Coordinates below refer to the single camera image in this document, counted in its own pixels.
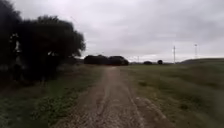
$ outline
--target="grass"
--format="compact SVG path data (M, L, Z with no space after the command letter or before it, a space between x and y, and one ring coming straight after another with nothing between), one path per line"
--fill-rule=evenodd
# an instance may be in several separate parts
M100 67L78 66L55 80L0 92L0 128L48 128L66 116L78 94L100 77Z
M224 62L123 67L177 128L224 127Z

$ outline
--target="grassy field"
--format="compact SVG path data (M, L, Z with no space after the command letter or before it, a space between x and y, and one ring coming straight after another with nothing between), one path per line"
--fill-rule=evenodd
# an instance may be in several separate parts
M122 67L177 128L224 128L224 61Z
M75 105L79 92L100 77L100 67L77 66L56 79L0 92L0 128L48 128Z

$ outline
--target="dirt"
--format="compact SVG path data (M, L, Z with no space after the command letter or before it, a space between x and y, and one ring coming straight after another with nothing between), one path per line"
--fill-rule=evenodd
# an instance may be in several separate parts
M82 94L68 117L54 128L172 128L148 99L137 97L116 67Z

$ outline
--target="tree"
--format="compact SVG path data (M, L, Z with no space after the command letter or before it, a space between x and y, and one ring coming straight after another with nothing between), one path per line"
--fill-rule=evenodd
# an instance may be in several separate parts
M107 65L108 62L109 62L108 58L103 55L98 56L88 55L84 58L85 64Z
M129 62L122 56L111 56L109 57L109 64L115 66L128 65Z
M55 73L59 64L85 50L84 37L72 23L52 16L24 20L17 28L20 56L30 79Z
M145 65L152 65L152 62L150 62L150 61L145 61L145 62L143 62L143 64L145 64Z
M88 55L84 58L84 64L95 64L95 56Z
M162 65L163 64L163 61L162 60L158 60L157 63L160 64L160 65Z
M0 64L10 65L14 60L13 51L15 42L12 35L16 33L16 27L21 18L12 4L6 0L0 0Z

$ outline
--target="gray sky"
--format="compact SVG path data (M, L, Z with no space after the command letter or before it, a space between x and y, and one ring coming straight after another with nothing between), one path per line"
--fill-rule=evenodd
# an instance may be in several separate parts
M83 55L173 61L224 56L224 0L11 0L24 18L57 15L84 33Z

